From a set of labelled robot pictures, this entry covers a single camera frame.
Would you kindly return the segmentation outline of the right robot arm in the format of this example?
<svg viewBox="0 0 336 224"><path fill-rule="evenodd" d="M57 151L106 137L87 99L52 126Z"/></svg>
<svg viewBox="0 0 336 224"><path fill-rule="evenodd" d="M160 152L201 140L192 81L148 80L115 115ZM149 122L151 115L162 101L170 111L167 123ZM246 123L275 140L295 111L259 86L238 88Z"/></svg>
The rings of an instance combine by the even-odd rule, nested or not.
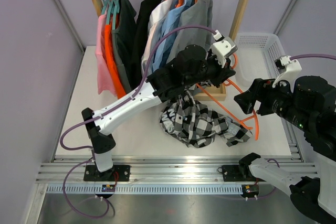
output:
<svg viewBox="0 0 336 224"><path fill-rule="evenodd" d="M256 102L257 114L276 114L303 133L316 154L319 176L294 175L256 153L241 158L239 176L259 178L289 196L295 208L317 223L335 223L335 87L319 76L299 77L294 86L286 80L255 79L234 97L245 114Z"/></svg>

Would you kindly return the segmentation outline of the orange hanger of plaid shirt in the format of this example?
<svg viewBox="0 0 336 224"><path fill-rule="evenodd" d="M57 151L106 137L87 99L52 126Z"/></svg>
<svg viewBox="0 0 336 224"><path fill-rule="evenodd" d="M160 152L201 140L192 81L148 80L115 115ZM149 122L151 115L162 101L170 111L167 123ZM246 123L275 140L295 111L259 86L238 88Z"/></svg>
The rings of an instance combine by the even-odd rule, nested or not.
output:
<svg viewBox="0 0 336 224"><path fill-rule="evenodd" d="M234 101L234 96L237 94L241 94L241 88L235 83L235 78L232 77L226 80L220 88L226 91L226 101L220 102L219 97L216 97L216 93L211 93L210 87L202 87L200 84L196 84L196 87L201 90L202 93L206 95L206 97L210 100L215 102L224 112L229 115L232 119L236 122L241 124L244 128L253 132L253 136L255 141L259 139L259 120L258 116L253 110L250 113L243 113L242 109L237 105Z"/></svg>

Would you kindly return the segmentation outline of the black white plaid shirt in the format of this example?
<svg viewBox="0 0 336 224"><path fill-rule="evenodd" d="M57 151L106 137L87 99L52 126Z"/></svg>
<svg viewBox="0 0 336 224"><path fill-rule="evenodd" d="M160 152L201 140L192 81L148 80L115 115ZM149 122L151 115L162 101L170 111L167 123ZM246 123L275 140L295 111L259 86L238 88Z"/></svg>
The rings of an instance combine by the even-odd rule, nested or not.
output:
<svg viewBox="0 0 336 224"><path fill-rule="evenodd" d="M161 111L159 124L164 133L194 148L209 146L217 136L231 147L247 142L253 135L232 118L197 101L188 89L167 103Z"/></svg>

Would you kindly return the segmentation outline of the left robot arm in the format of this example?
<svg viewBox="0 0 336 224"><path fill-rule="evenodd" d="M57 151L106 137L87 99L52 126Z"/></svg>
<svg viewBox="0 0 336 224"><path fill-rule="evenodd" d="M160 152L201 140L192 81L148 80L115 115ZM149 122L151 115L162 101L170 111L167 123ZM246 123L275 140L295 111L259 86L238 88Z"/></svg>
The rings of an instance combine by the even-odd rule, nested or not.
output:
<svg viewBox="0 0 336 224"><path fill-rule="evenodd" d="M144 84L104 109L82 110L86 130L93 146L95 175L102 181L113 176L112 149L116 146L112 132L127 119L142 111L177 98L185 88L209 81L218 87L235 71L229 66L229 56L237 46L215 42L209 51L198 45L188 45L162 68L147 77Z"/></svg>

